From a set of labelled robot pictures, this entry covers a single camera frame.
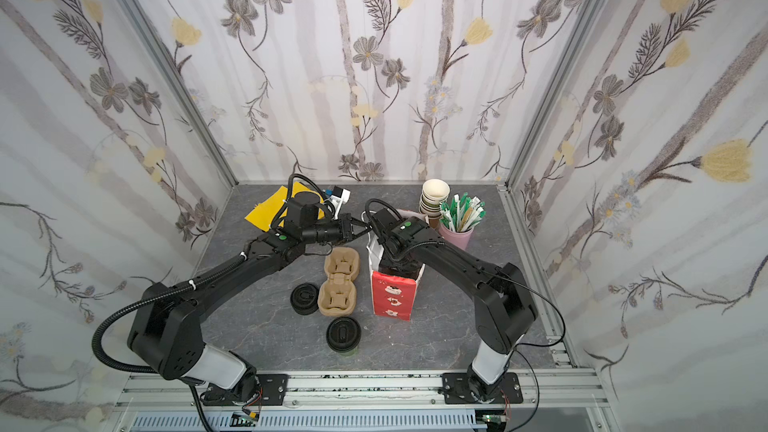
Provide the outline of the brown pulp cup carrier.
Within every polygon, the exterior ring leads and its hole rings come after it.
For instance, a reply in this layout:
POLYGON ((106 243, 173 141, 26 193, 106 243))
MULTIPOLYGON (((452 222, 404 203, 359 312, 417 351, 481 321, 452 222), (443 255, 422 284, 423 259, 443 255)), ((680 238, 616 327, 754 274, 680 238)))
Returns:
POLYGON ((326 281, 319 288, 317 305, 327 317, 343 317, 353 313, 357 304, 354 281, 360 273, 359 253, 350 247, 335 247, 325 257, 326 281))

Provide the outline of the green white wrapped straws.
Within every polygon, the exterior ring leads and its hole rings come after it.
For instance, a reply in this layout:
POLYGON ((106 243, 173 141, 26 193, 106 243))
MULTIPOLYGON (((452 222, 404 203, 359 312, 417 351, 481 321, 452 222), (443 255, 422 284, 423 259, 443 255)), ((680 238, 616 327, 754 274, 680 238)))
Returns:
POLYGON ((485 203, 467 193, 454 194, 440 204, 439 223, 451 232, 470 232, 485 216, 485 203))

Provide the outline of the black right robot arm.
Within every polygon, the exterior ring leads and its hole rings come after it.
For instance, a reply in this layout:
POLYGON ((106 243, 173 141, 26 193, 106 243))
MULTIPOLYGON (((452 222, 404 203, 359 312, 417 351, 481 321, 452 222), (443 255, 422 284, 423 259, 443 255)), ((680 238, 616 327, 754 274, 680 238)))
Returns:
POLYGON ((405 217, 381 199, 367 200, 364 213, 376 243, 383 247, 386 267, 430 267, 472 299, 480 345, 467 370, 467 388, 475 401, 491 401, 511 356, 539 317, 534 303, 538 293, 517 266, 477 258, 447 242, 427 222, 405 217))

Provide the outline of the stack of paper cups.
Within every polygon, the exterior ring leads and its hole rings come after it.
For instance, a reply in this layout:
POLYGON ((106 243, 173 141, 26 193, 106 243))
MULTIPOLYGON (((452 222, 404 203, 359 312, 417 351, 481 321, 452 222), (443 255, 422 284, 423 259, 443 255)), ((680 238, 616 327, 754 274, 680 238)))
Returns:
POLYGON ((430 218, 440 216, 440 205, 450 195, 450 185, 440 179, 429 179, 422 184, 419 210, 430 218))

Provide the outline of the stack of black lids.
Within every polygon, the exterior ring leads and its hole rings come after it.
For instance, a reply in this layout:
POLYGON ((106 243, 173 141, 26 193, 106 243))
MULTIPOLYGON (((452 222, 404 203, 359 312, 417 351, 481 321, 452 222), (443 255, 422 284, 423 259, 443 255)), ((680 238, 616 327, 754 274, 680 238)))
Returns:
POLYGON ((306 282, 297 285, 292 290, 290 295, 290 305, 297 314, 307 316, 318 311, 318 298, 318 286, 306 282))

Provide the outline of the pink straw holder cup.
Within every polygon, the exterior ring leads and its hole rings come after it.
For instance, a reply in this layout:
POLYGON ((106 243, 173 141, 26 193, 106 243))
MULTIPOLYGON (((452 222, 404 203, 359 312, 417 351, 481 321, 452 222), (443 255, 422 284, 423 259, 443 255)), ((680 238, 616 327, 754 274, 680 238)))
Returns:
POLYGON ((438 232, 446 242, 458 247, 461 250, 467 249, 473 234, 472 230, 464 232, 452 231, 442 223, 439 224, 438 232))

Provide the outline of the yellow napkin stack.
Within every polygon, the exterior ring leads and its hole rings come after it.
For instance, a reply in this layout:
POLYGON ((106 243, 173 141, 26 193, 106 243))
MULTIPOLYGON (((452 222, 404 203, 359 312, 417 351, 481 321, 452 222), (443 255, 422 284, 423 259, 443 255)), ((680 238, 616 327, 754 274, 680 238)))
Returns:
MULTIPOLYGON (((312 191, 307 186, 301 183, 294 183, 292 197, 299 192, 310 192, 319 197, 317 192, 312 191)), ((280 207, 284 204, 287 198, 287 187, 281 186, 277 189, 269 198, 265 201, 257 204, 245 217, 245 221, 250 225, 258 228, 263 232, 267 232, 271 228, 272 220, 280 207)))

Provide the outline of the red white paper bag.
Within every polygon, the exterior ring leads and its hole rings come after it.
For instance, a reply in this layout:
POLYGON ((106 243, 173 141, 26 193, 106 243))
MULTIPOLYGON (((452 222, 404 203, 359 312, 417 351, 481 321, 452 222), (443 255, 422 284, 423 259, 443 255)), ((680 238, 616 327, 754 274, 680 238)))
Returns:
POLYGON ((401 321, 410 321, 425 265, 412 261, 408 272, 399 272, 382 264, 384 248, 373 232, 367 234, 368 275, 374 313, 401 321))

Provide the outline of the black plastic cup lid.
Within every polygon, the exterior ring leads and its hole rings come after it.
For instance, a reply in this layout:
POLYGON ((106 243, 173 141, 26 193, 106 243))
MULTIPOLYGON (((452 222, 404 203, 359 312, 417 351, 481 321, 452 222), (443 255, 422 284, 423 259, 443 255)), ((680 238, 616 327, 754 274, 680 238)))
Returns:
POLYGON ((331 350, 340 352, 358 347, 362 335, 360 324, 352 317, 337 317, 326 330, 326 342, 331 350))

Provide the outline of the aluminium mounting rail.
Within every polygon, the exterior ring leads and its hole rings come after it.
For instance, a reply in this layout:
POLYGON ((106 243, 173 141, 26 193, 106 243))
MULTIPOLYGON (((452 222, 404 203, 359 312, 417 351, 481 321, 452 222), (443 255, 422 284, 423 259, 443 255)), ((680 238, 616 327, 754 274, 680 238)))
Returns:
POLYGON ((207 387, 131 376, 110 431, 617 431, 591 369, 510 370, 492 399, 476 401, 464 373, 268 372, 251 405, 227 405, 207 387))

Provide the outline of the green paper coffee cup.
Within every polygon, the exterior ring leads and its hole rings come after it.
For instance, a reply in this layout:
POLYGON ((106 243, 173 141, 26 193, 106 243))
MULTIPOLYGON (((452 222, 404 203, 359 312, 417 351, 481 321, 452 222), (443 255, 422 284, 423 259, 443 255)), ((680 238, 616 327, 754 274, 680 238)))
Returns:
POLYGON ((354 356, 355 354, 357 354, 357 353, 358 353, 358 350, 359 350, 359 348, 355 347, 355 348, 353 348, 353 349, 349 349, 349 350, 340 351, 340 352, 338 352, 338 353, 339 353, 340 355, 342 355, 342 356, 345 356, 345 357, 349 357, 349 356, 354 356))

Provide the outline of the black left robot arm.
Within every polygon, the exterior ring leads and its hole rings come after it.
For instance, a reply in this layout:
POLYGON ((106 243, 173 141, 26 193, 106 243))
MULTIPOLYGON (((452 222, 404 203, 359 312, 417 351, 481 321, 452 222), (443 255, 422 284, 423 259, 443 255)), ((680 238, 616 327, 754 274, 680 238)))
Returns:
POLYGON ((206 383, 229 402, 252 403, 262 392, 256 368, 233 352, 207 344, 203 322, 255 282, 304 256, 309 246, 345 245, 373 229, 369 222, 342 212, 333 196, 308 177, 292 174, 286 197, 266 231, 247 241, 238 255, 206 272, 173 286, 146 289, 141 300, 114 312, 96 328, 92 352, 114 370, 157 374, 190 387, 206 383), (110 356, 103 345, 108 329, 127 315, 134 317, 127 346, 140 358, 138 365, 110 356))

